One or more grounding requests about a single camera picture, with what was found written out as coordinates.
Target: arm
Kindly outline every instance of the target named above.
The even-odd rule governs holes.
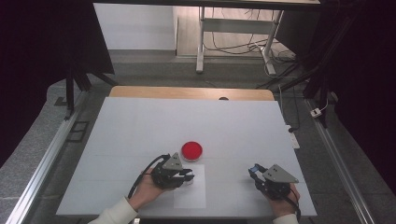
[[[290,188],[292,192],[288,195],[288,197],[292,201],[297,203],[298,200],[300,199],[300,193],[297,191],[297,188],[294,186],[294,184],[290,184]],[[295,210],[291,204],[289,204],[284,200],[273,201],[270,200],[269,198],[267,199],[276,217],[276,219],[274,219],[274,224],[298,224],[297,216],[295,215]]]
[[[97,219],[90,224],[127,224],[137,216],[139,208],[154,201],[158,196],[166,191],[159,189],[152,182],[152,169],[143,176],[136,192],[131,199],[123,198],[113,207],[106,209]]]

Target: white sleeve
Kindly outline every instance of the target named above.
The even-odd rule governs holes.
[[[297,216],[295,214],[285,215],[274,219],[274,224],[298,224]]]
[[[128,224],[137,216],[137,212],[129,205],[126,198],[122,198],[113,207],[105,209],[103,213],[89,224]]]

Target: wooden edge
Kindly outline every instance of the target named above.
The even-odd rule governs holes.
[[[226,97],[239,101],[274,101],[274,95],[268,90],[210,89],[184,87],[144,87],[116,86],[111,89],[110,97],[138,97],[161,99],[202,99],[218,100]]]

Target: white wall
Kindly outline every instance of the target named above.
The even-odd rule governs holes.
[[[168,6],[94,4],[108,49],[176,49]]]

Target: hand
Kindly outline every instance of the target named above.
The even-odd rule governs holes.
[[[134,195],[128,201],[135,211],[137,211],[143,205],[154,201],[162,193],[169,190],[160,189],[154,184],[150,175],[151,171],[152,168],[148,169],[148,171],[143,174],[143,178],[137,186]]]
[[[297,188],[294,186],[294,184],[290,184],[290,188],[292,191],[294,191],[295,195],[292,191],[290,191],[290,194],[288,195],[288,197],[292,201],[297,203],[298,200],[300,199],[300,193],[297,191]],[[283,217],[285,215],[295,213],[294,207],[290,203],[286,202],[285,200],[273,201],[273,200],[269,199],[266,195],[264,195],[264,196],[268,199],[268,202],[270,203],[270,205],[273,209],[274,215],[276,217]]]

